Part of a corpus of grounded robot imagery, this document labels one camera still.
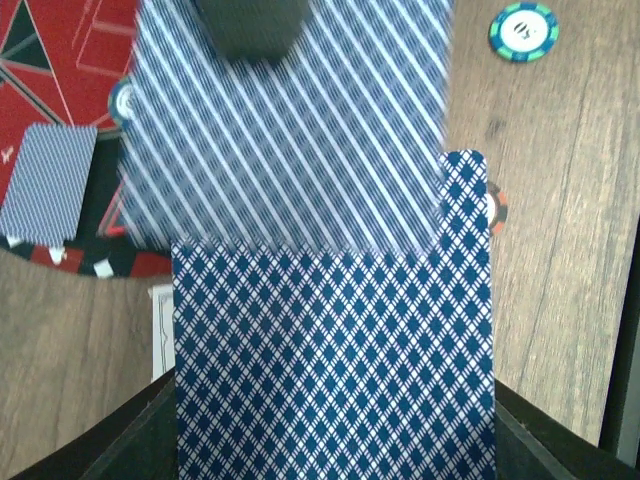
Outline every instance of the white center of poker chip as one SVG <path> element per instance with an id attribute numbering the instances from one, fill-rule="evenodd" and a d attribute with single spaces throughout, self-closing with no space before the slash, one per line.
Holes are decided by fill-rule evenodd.
<path id="1" fill-rule="evenodd" d="M 502 23 L 500 37 L 504 44 L 516 52 L 538 49 L 549 35 L 546 19 L 533 10 L 518 10 Z"/>
<path id="2" fill-rule="evenodd" d="M 487 217 L 489 218 L 489 225 L 496 218 L 496 202 L 493 200 L 493 195 L 487 192 Z"/>
<path id="3" fill-rule="evenodd" d="M 133 118 L 132 97 L 133 87 L 131 84 L 123 85 L 116 97 L 116 110 L 125 120 Z"/>

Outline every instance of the wooden table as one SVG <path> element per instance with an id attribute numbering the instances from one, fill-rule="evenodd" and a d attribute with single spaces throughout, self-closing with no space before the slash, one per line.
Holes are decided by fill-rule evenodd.
<path id="1" fill-rule="evenodd" d="M 449 147 L 483 152 L 509 200 L 492 240 L 497 376 L 597 443 L 640 208 L 640 12 L 549 0 L 558 44 L 516 65 L 487 42 L 507 3 L 457 0 Z M 161 281 L 0 252 L 0 478 L 148 384 Z"/>

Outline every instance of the wooden floor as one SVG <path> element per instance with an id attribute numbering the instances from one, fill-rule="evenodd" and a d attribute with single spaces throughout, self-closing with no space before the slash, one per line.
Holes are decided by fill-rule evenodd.
<path id="1" fill-rule="evenodd" d="M 640 211 L 640 4 L 548 0 L 558 44 L 515 65 L 487 43 L 507 3 L 457 0 L 449 147 L 486 154 L 509 200 L 492 240 L 497 376 L 597 443 Z M 0 252 L 0 478 L 149 383 L 153 283 Z"/>

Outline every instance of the casino chip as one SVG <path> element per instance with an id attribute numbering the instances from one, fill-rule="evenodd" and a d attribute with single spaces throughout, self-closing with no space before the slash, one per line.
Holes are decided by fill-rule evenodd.
<path id="1" fill-rule="evenodd" d="M 133 86 L 129 81 L 129 77 L 121 78 L 109 94 L 109 114 L 113 121 L 122 128 L 126 128 L 133 118 L 132 97 Z"/>
<path id="2" fill-rule="evenodd" d="M 507 221 L 507 197 L 493 182 L 487 182 L 487 205 L 489 207 L 489 229 L 491 236 L 497 235 Z"/>
<path id="3" fill-rule="evenodd" d="M 551 50 L 558 39 L 558 19 L 546 6 L 518 2 L 505 8 L 491 24 L 489 41 L 501 57 L 533 62 Z"/>

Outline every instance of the blue card with diamond pattern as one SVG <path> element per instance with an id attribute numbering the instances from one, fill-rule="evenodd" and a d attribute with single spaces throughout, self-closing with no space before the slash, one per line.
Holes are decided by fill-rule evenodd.
<path id="1" fill-rule="evenodd" d="M 487 169 L 428 254 L 172 248 L 180 478 L 493 479 Z"/>

